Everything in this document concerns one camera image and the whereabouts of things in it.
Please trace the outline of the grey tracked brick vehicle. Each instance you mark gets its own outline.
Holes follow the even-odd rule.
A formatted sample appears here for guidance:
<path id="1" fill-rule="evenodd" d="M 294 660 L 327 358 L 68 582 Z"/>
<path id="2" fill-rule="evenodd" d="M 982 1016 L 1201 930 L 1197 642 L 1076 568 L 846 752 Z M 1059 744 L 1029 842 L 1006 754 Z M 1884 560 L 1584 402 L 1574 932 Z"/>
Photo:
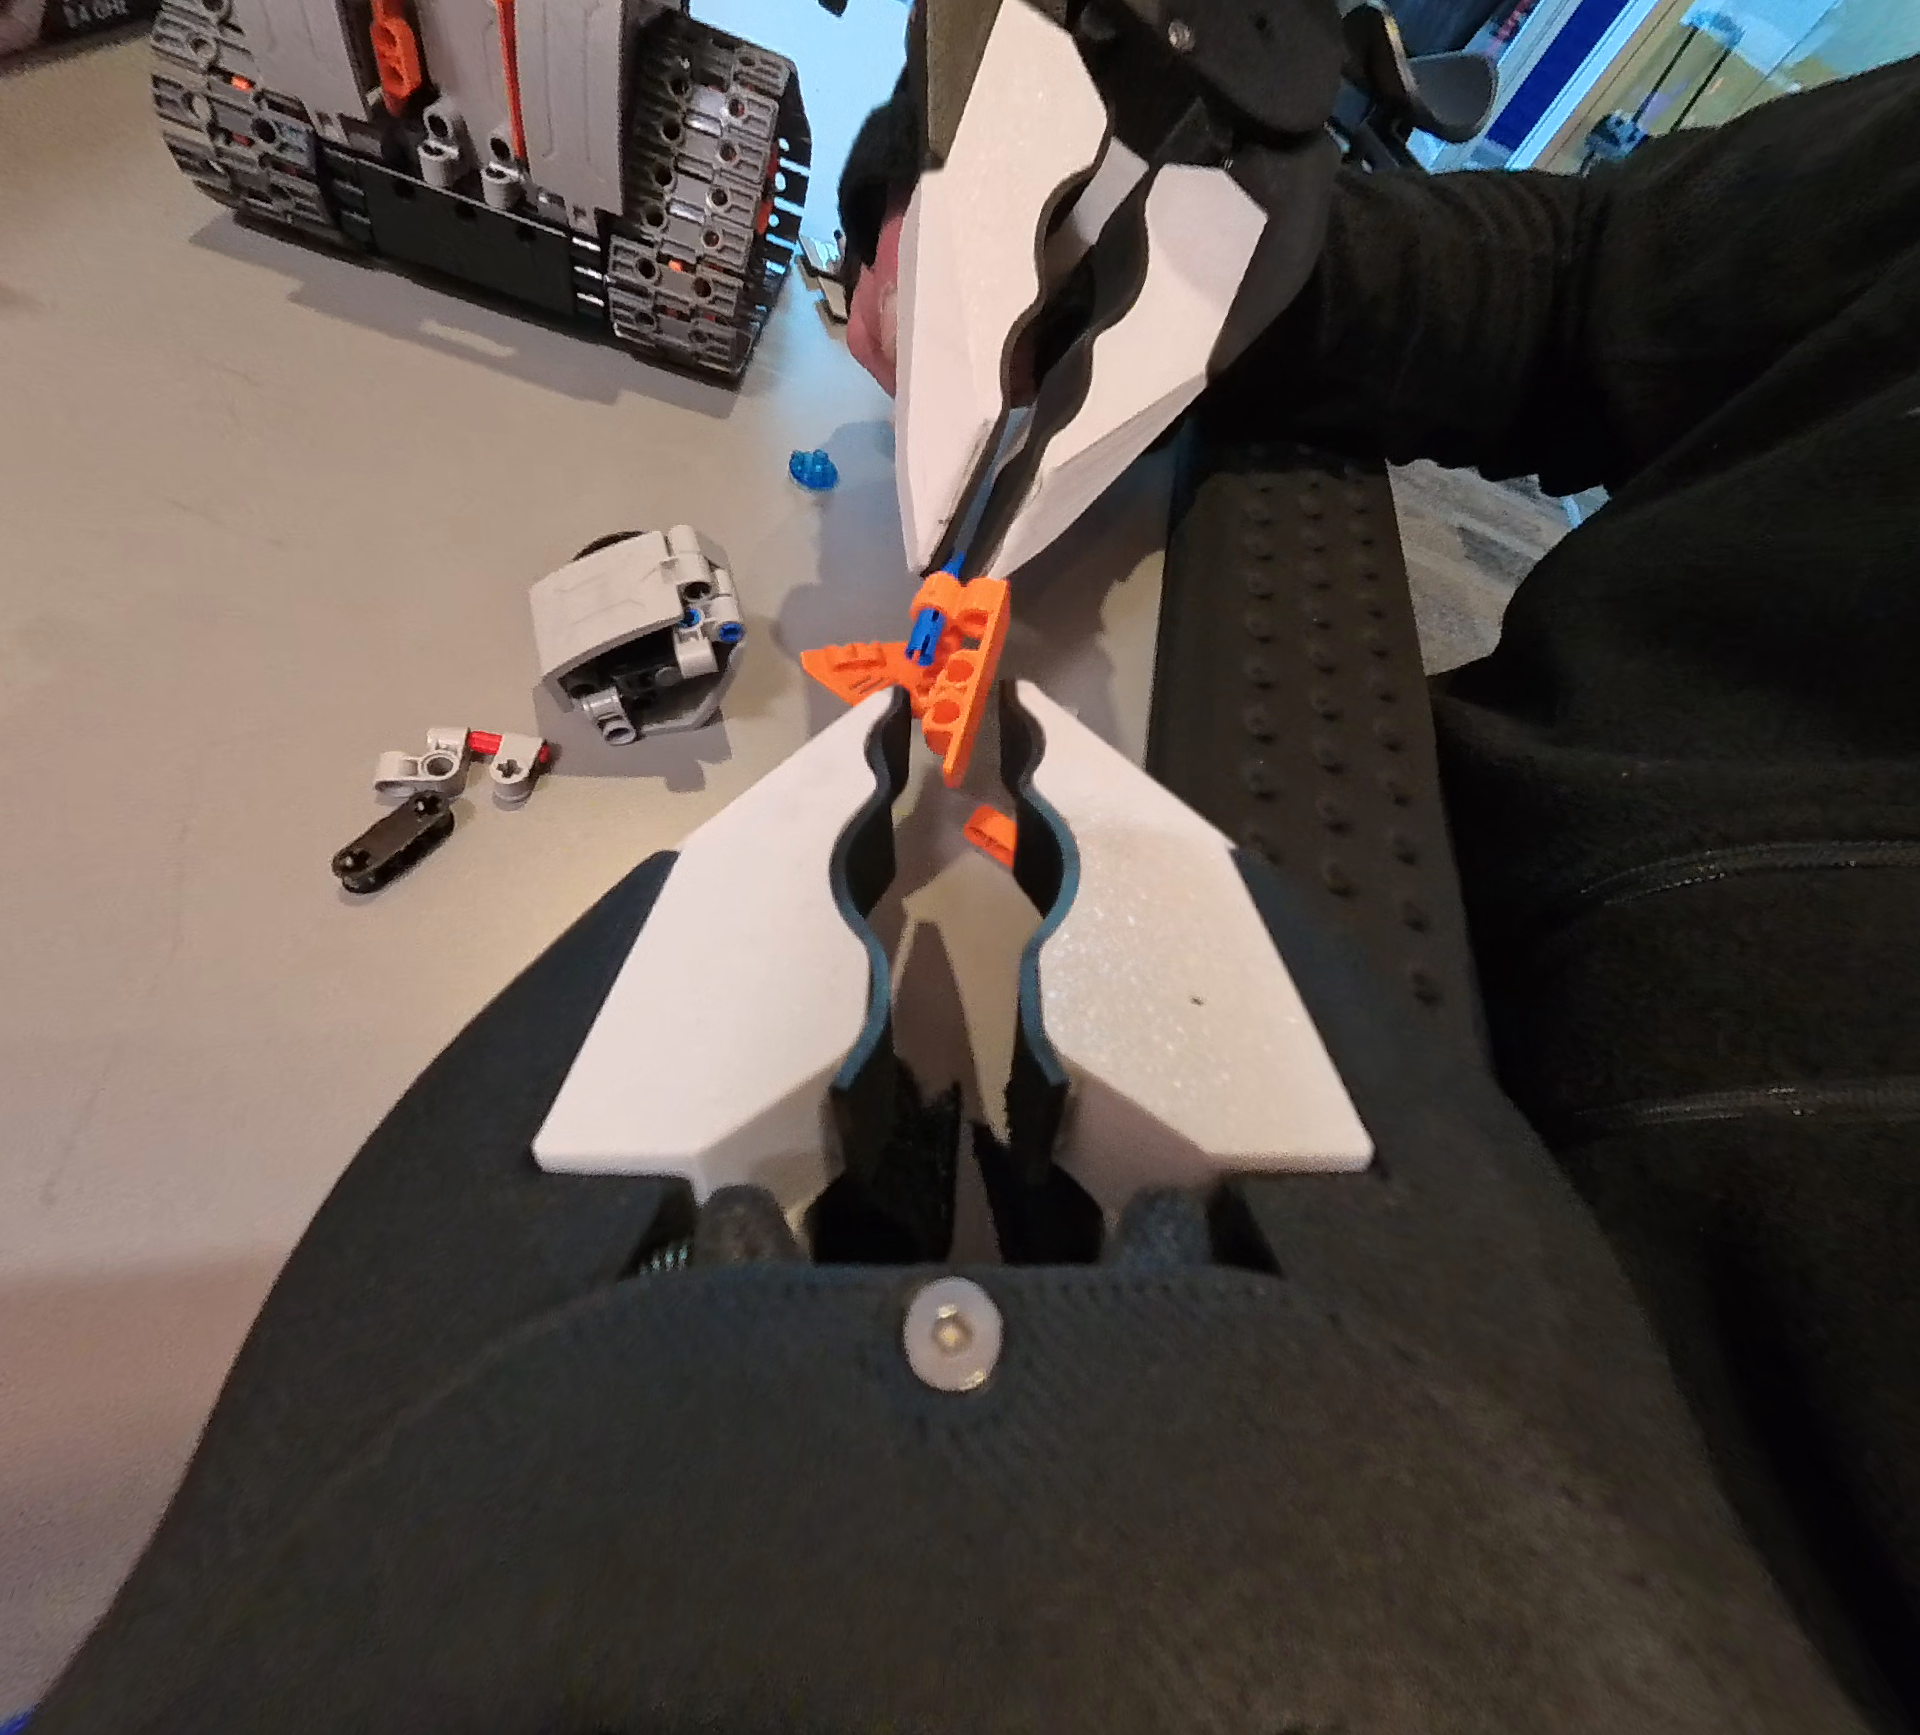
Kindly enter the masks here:
<path id="1" fill-rule="evenodd" d="M 797 72 L 688 0 L 161 0 L 151 58 L 166 148 L 234 216 L 711 384 L 800 246 Z"/>

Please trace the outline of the grey and red connector piece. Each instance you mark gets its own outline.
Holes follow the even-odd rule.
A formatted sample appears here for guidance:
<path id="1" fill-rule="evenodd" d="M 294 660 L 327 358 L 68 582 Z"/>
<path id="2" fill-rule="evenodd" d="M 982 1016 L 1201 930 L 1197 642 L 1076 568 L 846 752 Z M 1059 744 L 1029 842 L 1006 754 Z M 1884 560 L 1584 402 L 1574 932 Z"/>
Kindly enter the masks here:
<path id="1" fill-rule="evenodd" d="M 384 752 L 374 768 L 371 794 L 384 806 L 426 794 L 454 800 L 466 792 L 471 768 L 479 766 L 493 806 L 517 808 L 553 762 L 553 746 L 535 736 L 440 728 L 426 734 L 416 754 Z"/>

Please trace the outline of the person's right hand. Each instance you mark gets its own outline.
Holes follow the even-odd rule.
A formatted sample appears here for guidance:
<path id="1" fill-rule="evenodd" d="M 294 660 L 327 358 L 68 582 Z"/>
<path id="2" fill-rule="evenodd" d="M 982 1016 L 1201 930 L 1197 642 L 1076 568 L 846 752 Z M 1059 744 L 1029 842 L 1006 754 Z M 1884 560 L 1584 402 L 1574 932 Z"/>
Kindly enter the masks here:
<path id="1" fill-rule="evenodd" d="M 905 208 L 886 214 L 874 260 L 861 268 L 850 300 L 843 344 L 853 362 L 894 398 L 898 394 L 898 302 L 899 302 L 899 234 Z"/>

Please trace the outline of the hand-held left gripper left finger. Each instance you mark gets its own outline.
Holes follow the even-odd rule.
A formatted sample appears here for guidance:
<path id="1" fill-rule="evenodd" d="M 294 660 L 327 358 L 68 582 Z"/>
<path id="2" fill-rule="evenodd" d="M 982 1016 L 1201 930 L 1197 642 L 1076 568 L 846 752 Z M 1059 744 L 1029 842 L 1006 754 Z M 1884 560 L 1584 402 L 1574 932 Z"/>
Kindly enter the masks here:
<path id="1" fill-rule="evenodd" d="M 860 700 L 683 840 L 533 1136 L 542 1172 L 834 1182 L 829 1090 L 889 1002 L 870 914 L 909 724 L 899 690 Z"/>

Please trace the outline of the orange ribbed panel with pin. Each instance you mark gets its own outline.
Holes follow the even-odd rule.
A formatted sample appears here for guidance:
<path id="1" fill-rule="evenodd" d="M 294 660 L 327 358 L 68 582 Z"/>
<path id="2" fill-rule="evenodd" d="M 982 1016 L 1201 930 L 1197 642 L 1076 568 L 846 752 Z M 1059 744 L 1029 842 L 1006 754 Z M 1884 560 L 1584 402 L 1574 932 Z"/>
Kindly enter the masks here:
<path id="1" fill-rule="evenodd" d="M 815 646 L 800 654 L 800 666 L 846 704 L 888 688 L 905 692 L 945 786 L 957 788 L 972 764 L 1009 622 L 1009 584 L 972 578 L 963 580 L 963 598 L 947 630 L 956 644 L 936 672 L 905 656 L 905 640 Z"/>

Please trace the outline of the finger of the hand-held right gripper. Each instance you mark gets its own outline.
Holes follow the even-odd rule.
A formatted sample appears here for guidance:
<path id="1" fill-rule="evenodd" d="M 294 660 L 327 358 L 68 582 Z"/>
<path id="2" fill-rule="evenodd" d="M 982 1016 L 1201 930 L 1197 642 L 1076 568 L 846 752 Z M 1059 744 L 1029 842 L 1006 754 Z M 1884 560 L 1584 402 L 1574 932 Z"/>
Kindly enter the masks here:
<path id="1" fill-rule="evenodd" d="M 922 172 L 898 250 L 895 478 L 908 562 L 957 552 L 1044 302 L 1053 212 L 1110 138 L 1071 0 L 917 0 L 908 80 Z"/>
<path id="2" fill-rule="evenodd" d="M 1208 362 L 1267 226 L 1221 170 L 1156 168 L 1091 250 L 1091 312 L 1038 382 L 969 546 L 1009 578 L 1078 522 L 1205 386 Z"/>

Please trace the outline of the black perforated pad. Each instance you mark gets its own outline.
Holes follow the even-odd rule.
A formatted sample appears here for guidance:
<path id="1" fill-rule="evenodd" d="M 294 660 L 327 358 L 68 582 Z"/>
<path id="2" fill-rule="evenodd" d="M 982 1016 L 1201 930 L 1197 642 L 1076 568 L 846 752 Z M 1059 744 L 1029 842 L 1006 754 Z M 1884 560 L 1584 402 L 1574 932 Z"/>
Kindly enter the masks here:
<path id="1" fill-rule="evenodd" d="M 1196 426 L 1171 464 L 1147 774 L 1224 832 L 1335 1050 L 1486 1072 L 1384 468 Z"/>

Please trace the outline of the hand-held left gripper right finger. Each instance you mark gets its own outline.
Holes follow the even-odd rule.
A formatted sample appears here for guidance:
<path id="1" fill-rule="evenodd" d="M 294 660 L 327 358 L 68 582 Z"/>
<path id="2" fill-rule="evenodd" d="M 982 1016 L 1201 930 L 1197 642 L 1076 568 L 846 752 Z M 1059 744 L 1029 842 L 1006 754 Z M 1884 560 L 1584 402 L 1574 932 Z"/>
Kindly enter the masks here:
<path id="1" fill-rule="evenodd" d="M 1086 1192 L 1363 1172 L 1373 1140 L 1235 848 L 1032 682 L 1002 686 L 1019 956 L 1012 1146 Z"/>

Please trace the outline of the person's right forearm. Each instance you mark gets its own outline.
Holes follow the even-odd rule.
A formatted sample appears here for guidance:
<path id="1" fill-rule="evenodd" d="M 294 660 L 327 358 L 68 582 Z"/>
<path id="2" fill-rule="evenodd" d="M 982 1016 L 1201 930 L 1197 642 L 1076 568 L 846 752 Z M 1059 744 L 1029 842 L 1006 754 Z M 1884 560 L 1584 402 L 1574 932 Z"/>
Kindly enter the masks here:
<path id="1" fill-rule="evenodd" d="M 1341 172 L 1216 434 L 1611 494 L 1779 456 L 1916 510 L 1918 64 L 1570 174 Z"/>

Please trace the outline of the black short brick beam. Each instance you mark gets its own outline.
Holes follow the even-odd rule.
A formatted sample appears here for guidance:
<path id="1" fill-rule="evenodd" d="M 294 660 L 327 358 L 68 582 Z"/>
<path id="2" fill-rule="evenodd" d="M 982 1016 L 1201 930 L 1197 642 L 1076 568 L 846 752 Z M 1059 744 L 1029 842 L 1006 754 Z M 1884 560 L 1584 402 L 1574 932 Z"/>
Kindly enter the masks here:
<path id="1" fill-rule="evenodd" d="M 371 896 L 443 844 L 455 824 L 450 800 L 422 792 L 341 846 L 331 856 L 329 872 L 347 896 Z"/>

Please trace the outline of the grey curved brick assembly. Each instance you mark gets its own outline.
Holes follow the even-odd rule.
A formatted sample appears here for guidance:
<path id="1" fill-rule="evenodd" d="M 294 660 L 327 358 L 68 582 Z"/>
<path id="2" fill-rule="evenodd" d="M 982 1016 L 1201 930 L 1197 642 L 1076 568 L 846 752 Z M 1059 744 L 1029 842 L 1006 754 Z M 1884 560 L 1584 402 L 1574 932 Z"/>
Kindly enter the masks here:
<path id="1" fill-rule="evenodd" d="M 688 524 L 595 540 L 529 614 L 540 730 L 578 762 L 715 724 L 748 642 L 724 552 Z"/>

